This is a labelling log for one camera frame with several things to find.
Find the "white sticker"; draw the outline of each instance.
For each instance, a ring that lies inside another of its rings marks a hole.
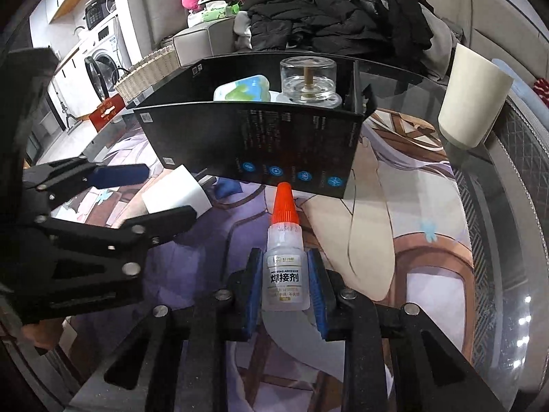
[[[268,271],[264,285],[271,301],[303,302],[301,257],[296,254],[271,255],[267,258]]]
[[[141,113],[141,120],[143,122],[153,122],[153,118],[150,116],[150,113]]]

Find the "washing machine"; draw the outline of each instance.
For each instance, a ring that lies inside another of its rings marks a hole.
[[[102,21],[80,46],[93,90],[100,101],[116,93],[114,85],[131,67],[118,16]]]

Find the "bottle neck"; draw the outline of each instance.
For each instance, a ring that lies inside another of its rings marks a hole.
[[[267,233],[267,250],[278,246],[303,250],[303,232],[296,223],[275,223]]]

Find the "white cup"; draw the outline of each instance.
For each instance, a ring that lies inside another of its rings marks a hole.
[[[439,114],[443,136],[461,149],[478,146],[496,122],[512,84],[511,76],[458,44]]]

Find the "gray pillow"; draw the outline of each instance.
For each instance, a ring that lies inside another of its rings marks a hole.
[[[153,49],[165,37],[187,28],[189,12],[181,5],[181,0],[143,0],[143,6]]]

